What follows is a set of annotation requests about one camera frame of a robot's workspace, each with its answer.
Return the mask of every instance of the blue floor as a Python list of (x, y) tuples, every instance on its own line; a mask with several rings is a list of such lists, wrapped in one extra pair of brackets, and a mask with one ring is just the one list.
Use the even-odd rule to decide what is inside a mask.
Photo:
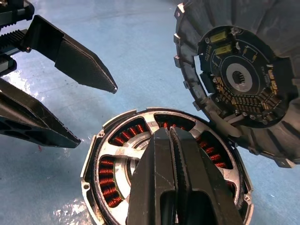
[[(5, 77), (36, 97), (82, 140), (76, 149), (42, 148), (0, 136), (1, 225), (89, 225), (80, 172), (92, 136), (111, 117), (164, 106), (203, 117), (174, 66), (172, 0), (32, 0), (36, 13), (94, 51), (119, 86), (113, 95), (78, 85), (32, 51)], [(6, 30), (28, 26), (21, 22)], [(255, 187), (252, 225), (300, 224), (300, 166), (278, 168), (240, 149)]]

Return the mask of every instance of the blue surface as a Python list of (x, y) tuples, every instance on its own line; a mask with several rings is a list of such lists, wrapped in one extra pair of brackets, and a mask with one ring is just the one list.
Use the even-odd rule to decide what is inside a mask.
[[(119, 86), (117, 94), (78, 85), (39, 53), (15, 56), (5, 77), (49, 108), (82, 143), (76, 149), (39, 149), (0, 136), (0, 224), (88, 225), (80, 172), (92, 136), (111, 117), (165, 106), (203, 117), (174, 66), (172, 0), (32, 0), (36, 13), (94, 51)], [(28, 22), (14, 27), (26, 28)], [(255, 191), (252, 225), (298, 225), (300, 167), (278, 168), (240, 150)]]

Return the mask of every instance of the yellow capacitor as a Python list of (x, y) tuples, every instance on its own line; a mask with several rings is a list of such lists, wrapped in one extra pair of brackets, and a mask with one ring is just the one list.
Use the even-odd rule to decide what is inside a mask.
[(223, 47), (215, 49), (216, 55), (221, 55), (224, 53), (230, 53), (232, 51), (231, 45), (225, 45)]
[(210, 37), (210, 42), (211, 43), (215, 43), (217, 41), (221, 41), (227, 38), (227, 33), (225, 31), (215, 34), (213, 36)]

